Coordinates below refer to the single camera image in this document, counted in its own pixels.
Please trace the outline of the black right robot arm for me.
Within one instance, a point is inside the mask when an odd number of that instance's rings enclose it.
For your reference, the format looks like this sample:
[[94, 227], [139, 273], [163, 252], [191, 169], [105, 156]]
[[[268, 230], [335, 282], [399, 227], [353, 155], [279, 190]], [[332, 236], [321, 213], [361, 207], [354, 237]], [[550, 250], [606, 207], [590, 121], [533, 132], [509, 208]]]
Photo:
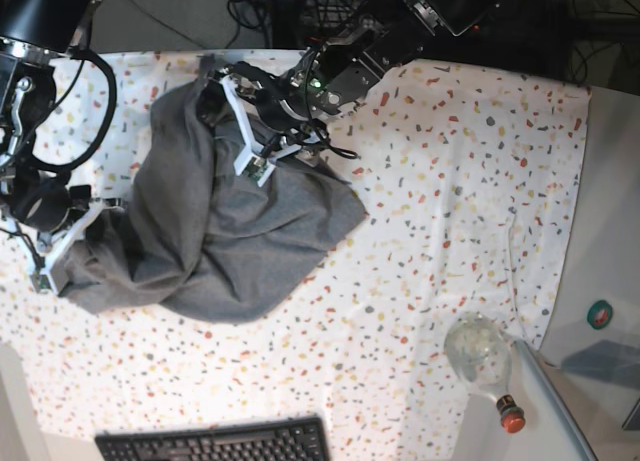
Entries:
[[[7, 0], [1, 9], [1, 205], [17, 222], [56, 232], [88, 207], [91, 189], [70, 187], [72, 172], [102, 145], [113, 120], [113, 69], [89, 47], [89, 27], [102, 0]], [[76, 159], [51, 164], [34, 153], [37, 129], [61, 104], [52, 60], [97, 67], [108, 100], [94, 140]]]

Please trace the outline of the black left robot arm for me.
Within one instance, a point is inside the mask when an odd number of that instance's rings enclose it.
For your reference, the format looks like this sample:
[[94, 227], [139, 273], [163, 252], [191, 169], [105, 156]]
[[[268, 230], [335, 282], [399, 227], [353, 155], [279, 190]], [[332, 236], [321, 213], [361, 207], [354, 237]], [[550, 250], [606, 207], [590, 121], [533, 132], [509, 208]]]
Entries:
[[417, 59], [439, 34], [458, 37], [505, 0], [356, 0], [352, 13], [310, 41], [281, 75], [246, 62], [229, 72], [249, 85], [236, 91], [276, 132], [328, 140], [326, 120], [366, 97], [392, 68]]

